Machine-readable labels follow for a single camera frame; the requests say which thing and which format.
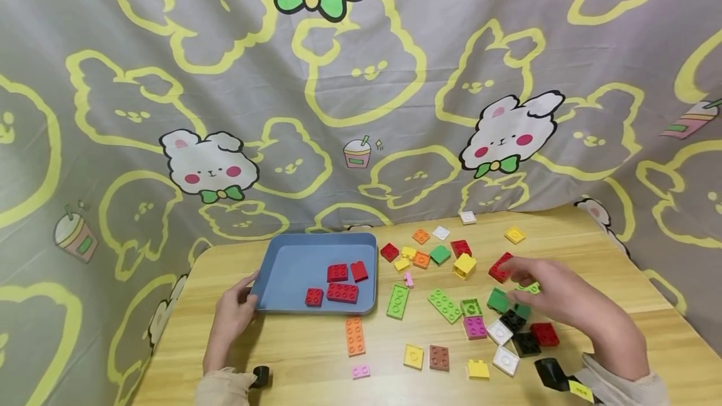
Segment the fabric backdrop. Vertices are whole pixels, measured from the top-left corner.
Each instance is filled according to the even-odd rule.
[[[209,245],[589,212],[722,351],[720,0],[0,0],[0,396],[128,405]]]

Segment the lime green building block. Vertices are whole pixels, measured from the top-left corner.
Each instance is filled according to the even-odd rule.
[[[506,292],[494,287],[486,305],[489,306],[489,308],[492,308],[492,310],[503,314],[509,308],[509,301],[506,298]]]
[[[461,312],[464,316],[483,316],[481,306],[476,298],[462,299]]]
[[[429,253],[429,257],[437,264],[441,265],[442,263],[445,263],[448,258],[451,257],[451,251],[446,248],[446,246],[438,245],[436,248],[431,250],[431,253]]]
[[[456,303],[451,301],[441,288],[437,288],[429,295],[429,302],[452,325],[461,317],[461,309],[456,307]]]
[[[409,288],[394,284],[389,298],[389,307],[386,307],[386,316],[401,320],[404,317],[405,303],[409,300]]]

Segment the plastic tray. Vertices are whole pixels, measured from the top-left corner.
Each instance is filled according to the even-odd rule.
[[[369,278],[356,284],[356,304],[329,301],[328,265],[351,265],[359,260],[365,264]],[[281,314],[366,315],[376,303],[377,260],[376,237],[366,232],[276,236],[269,243],[251,288],[251,293],[258,295],[256,309]],[[353,283],[350,266],[344,283]],[[309,288],[323,289],[321,307],[306,306]]]

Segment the sleeve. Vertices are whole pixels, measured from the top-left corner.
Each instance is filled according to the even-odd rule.
[[[196,406],[248,406],[248,388],[255,381],[256,375],[233,368],[207,373],[196,388]]]
[[[609,406],[669,406],[671,402],[664,381],[652,372],[632,382],[619,378],[594,360],[593,355],[584,354],[584,367],[576,378],[591,388],[599,400]]]

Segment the wooden table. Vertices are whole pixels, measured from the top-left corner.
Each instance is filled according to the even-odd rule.
[[[479,263],[467,281],[451,273],[450,262],[441,267],[432,263],[426,271],[412,267],[415,286],[404,319],[398,321],[386,317],[385,309],[391,286],[400,282],[402,275],[379,259],[379,301],[363,318],[367,351],[361,357],[347,356],[340,316],[260,317],[239,339],[231,360],[241,371],[256,365],[269,365],[273,371],[273,385],[253,391],[251,404],[588,405],[571,393],[543,387],[533,366],[537,358],[522,359],[514,378],[492,367],[493,341],[467,340],[461,320],[450,325],[429,304],[429,293],[441,288],[456,301],[479,298],[486,323],[495,320],[498,315],[486,308],[486,300],[498,283],[486,272],[504,251],[564,262],[629,312],[646,335],[652,368],[665,379],[673,405],[722,402],[720,358],[583,211],[566,206],[529,214],[498,212],[477,219],[471,226],[448,218],[371,229],[379,246],[391,241],[400,249],[403,245],[419,247],[411,236],[416,229],[421,227],[430,234],[442,225],[451,231],[446,243],[467,240]],[[526,240],[516,246],[503,236],[512,225],[526,233]],[[134,406],[193,405],[215,302],[226,288],[261,264],[267,244],[215,246],[200,256]],[[436,244],[432,237],[423,249],[431,250]],[[513,286],[508,281],[503,287],[509,290]],[[529,322],[542,318],[535,314]],[[591,345],[579,331],[555,326],[561,344],[544,349],[542,356],[557,358],[571,374],[580,368],[581,353],[590,351]],[[403,366],[407,343],[426,349],[422,372]],[[428,368],[429,344],[449,348],[449,373]],[[466,378],[466,360],[470,358],[489,363],[490,380]],[[359,363],[370,364],[372,376],[352,381],[351,367]]]

